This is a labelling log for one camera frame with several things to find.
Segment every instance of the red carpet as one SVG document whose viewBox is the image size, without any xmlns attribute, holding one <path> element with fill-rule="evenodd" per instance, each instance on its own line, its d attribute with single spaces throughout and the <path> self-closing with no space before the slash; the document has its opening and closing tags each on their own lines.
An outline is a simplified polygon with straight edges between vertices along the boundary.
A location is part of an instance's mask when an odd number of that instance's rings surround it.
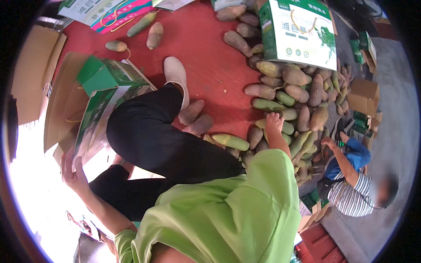
<svg viewBox="0 0 421 263">
<path fill-rule="evenodd" d="M 252 108 L 252 97 L 243 93 L 246 85 L 258 82 L 260 74 L 248 67 L 242 53 L 222 40 L 224 33 L 235 30 L 239 22 L 220 22 L 208 1 L 195 1 L 174 13 L 160 11 L 154 22 L 163 24 L 164 36 L 158 48 L 149 50 L 146 39 L 150 26 L 132 38 L 126 36 L 127 30 L 141 17 L 104 35 L 84 24 L 71 23 L 64 30 L 68 38 L 58 66 L 70 51 L 119 61 L 125 59 L 127 52 L 105 48 L 107 41 L 121 40 L 131 50 L 130 60 L 139 69 L 144 68 L 146 77 L 159 88 L 165 83 L 164 58 L 177 57 L 186 68 L 191 101 L 203 99 L 205 107 L 202 114 L 208 113 L 215 120 L 210 133 L 231 133 L 245 139 L 251 121 L 262 118 L 263 112 Z M 183 127 L 178 120 L 174 125 Z"/>
</svg>

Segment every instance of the person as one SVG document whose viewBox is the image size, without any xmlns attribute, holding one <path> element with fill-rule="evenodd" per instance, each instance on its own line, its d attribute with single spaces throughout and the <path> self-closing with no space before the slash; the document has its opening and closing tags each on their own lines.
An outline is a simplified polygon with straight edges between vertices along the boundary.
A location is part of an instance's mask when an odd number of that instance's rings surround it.
<svg viewBox="0 0 421 263">
<path fill-rule="evenodd" d="M 341 213 L 352 217 L 369 215 L 373 209 L 389 206 L 398 190 L 397 177 L 385 175 L 372 179 L 360 171 L 370 162 L 370 151 L 343 132 L 342 118 L 336 121 L 332 137 L 336 143 L 329 137 L 321 140 L 322 145 L 327 145 L 333 151 L 334 159 L 317 183 L 319 195 L 328 199 Z M 337 146 L 338 142 L 343 142 L 350 151 L 343 154 Z"/>
<path fill-rule="evenodd" d="M 168 57 L 164 73 L 162 88 L 116 108 L 107 137 L 122 159 L 165 178 L 128 181 L 115 164 L 88 184 L 80 157 L 73 172 L 71 149 L 63 181 L 115 234 L 121 263 L 289 262 L 301 216 L 284 118 L 267 115 L 270 149 L 246 174 L 227 151 L 171 125 L 188 105 L 186 72 Z"/>
</svg>

